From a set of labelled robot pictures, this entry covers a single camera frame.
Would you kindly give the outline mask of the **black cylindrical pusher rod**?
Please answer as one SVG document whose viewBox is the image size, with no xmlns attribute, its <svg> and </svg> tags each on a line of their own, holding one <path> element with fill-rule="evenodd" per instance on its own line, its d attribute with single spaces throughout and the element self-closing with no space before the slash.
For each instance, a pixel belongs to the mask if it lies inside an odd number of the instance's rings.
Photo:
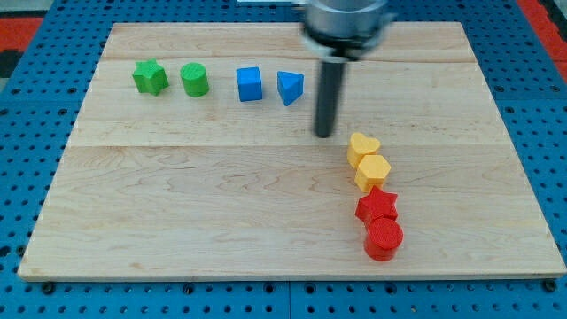
<svg viewBox="0 0 567 319">
<path fill-rule="evenodd" d="M 345 66 L 328 61 L 320 64 L 314 120 L 314 133 L 320 138 L 330 137 L 333 132 Z"/>
</svg>

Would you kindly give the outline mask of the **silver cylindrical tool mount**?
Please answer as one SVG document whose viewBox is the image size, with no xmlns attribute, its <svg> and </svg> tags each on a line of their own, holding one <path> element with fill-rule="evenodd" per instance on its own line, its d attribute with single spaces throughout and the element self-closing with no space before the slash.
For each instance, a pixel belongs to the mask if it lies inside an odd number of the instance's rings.
<svg viewBox="0 0 567 319">
<path fill-rule="evenodd" d="M 326 62 L 363 58 L 394 20 L 386 0 L 308 0 L 303 8 L 302 42 Z"/>
</svg>

